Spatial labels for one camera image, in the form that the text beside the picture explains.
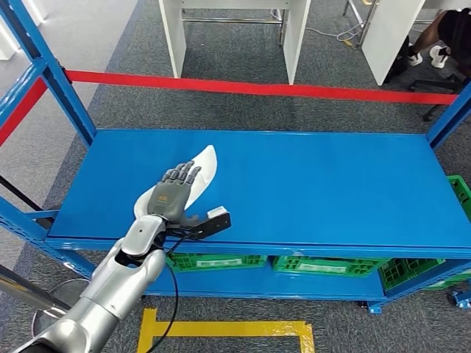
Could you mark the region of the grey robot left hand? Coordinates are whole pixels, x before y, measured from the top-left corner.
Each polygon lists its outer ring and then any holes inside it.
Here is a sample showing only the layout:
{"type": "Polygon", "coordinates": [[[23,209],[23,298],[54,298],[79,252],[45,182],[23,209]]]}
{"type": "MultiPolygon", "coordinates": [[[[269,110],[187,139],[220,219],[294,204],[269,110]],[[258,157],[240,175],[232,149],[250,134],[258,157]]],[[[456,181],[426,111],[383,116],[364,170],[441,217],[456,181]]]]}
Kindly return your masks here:
{"type": "Polygon", "coordinates": [[[147,213],[161,216],[167,224],[175,227],[189,227],[195,222],[197,216],[187,218],[184,211],[192,184],[202,169],[201,166],[193,168],[194,164],[194,161],[180,163],[166,171],[151,193],[147,213]]]}

